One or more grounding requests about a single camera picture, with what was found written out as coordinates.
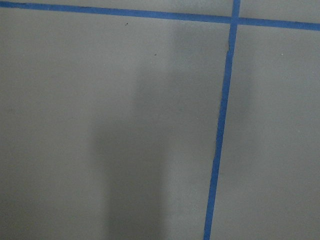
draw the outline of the gray surface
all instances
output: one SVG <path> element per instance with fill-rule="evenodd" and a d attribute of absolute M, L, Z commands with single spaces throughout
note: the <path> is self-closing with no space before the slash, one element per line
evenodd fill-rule
<path fill-rule="evenodd" d="M 0 22 L 0 239 L 202 239 L 229 26 Z"/>
<path fill-rule="evenodd" d="M 15 2 L 231 16 L 233 0 L 18 0 Z"/>
<path fill-rule="evenodd" d="M 240 17 L 320 23 L 319 0 L 241 0 Z"/>
<path fill-rule="evenodd" d="M 320 239 L 319 42 L 239 26 L 212 240 Z"/>

